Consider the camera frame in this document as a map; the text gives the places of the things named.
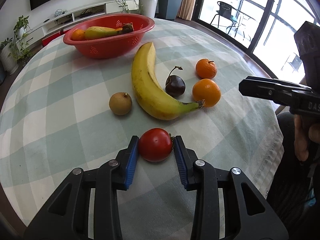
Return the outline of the person's right hand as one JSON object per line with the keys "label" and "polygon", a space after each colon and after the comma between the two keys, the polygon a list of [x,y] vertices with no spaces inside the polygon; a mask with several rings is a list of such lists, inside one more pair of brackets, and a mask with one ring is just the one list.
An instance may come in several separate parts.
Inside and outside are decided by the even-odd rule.
{"label": "person's right hand", "polygon": [[295,154],[298,160],[306,161],[309,157],[308,140],[319,144],[319,124],[310,126],[308,132],[303,128],[303,119],[300,115],[294,115],[295,124]]}

